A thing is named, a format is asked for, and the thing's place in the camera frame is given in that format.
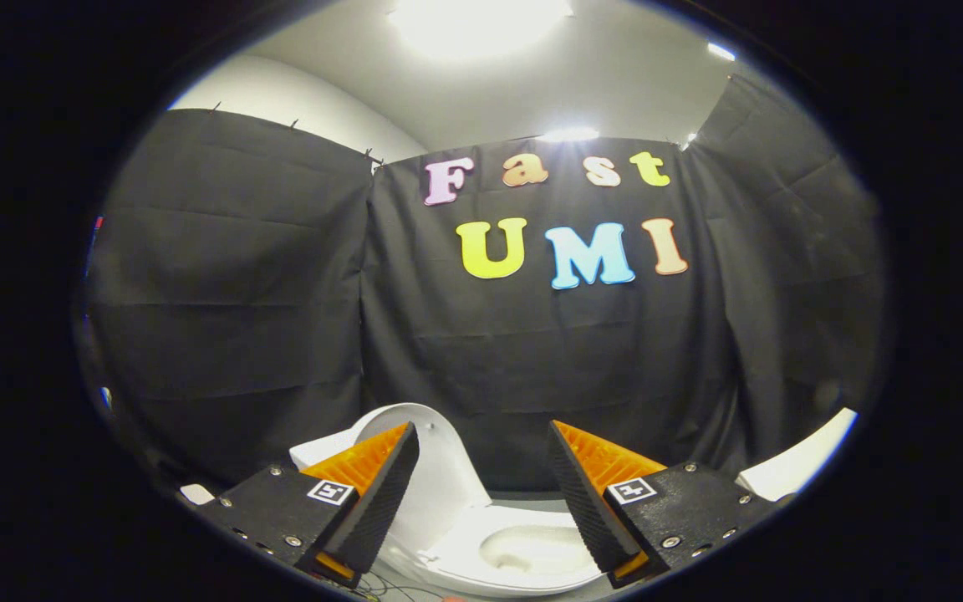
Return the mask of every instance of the ceiling light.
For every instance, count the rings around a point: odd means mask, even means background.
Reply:
[[[562,130],[554,130],[543,136],[538,136],[538,140],[546,142],[566,142],[570,140],[592,140],[600,133],[592,127],[566,127]]]
[[[708,51],[710,51],[712,54],[715,54],[717,57],[722,57],[729,61],[734,60],[734,53],[731,53],[731,51],[727,50],[726,48],[721,48],[710,43],[708,44]]]
[[[519,50],[568,16],[567,0],[400,0],[389,19],[424,54],[475,58]]]

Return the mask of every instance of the white object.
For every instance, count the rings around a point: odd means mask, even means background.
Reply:
[[[771,460],[742,470],[735,482],[772,502],[799,492],[830,460],[856,418],[857,412],[842,408],[827,424],[796,446]]]
[[[181,487],[181,494],[188,498],[188,502],[195,503],[196,506],[202,506],[202,504],[214,499],[214,496],[206,490],[206,487],[195,483]]]
[[[289,453],[302,470],[408,421],[420,454],[382,561],[418,582],[489,598],[558,594],[603,574],[570,513],[493,506],[455,428],[427,406],[375,409]]]
[[[722,57],[729,61],[734,60],[734,53],[731,53],[730,50],[727,50],[722,46],[715,46],[714,44],[710,43],[708,44],[708,51],[710,51],[712,54],[715,54],[717,57]]]

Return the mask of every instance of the toilet bowl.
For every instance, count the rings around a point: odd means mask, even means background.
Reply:
[[[572,515],[494,506],[455,428],[430,407],[375,409],[295,446],[292,461],[302,470],[406,421],[420,453],[378,558],[417,582],[489,598],[558,594],[599,578]]]

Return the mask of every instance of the blue letter m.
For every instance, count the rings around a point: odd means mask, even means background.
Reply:
[[[630,266],[626,263],[622,235],[622,224],[604,222],[597,225],[593,232],[593,242],[586,247],[577,233],[566,226],[545,232],[545,237],[552,241],[552,250],[555,252],[555,278],[552,278],[552,288],[559,290],[578,286],[578,277],[574,275],[572,263],[588,284],[596,281],[601,263],[604,264],[604,270],[600,272],[600,282],[619,284],[632,281],[634,272],[630,271]]]

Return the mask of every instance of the white wall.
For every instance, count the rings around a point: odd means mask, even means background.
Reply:
[[[214,108],[290,125],[365,152],[386,163],[424,154],[425,148],[335,85],[292,66],[261,57],[237,56],[192,85],[169,110]]]

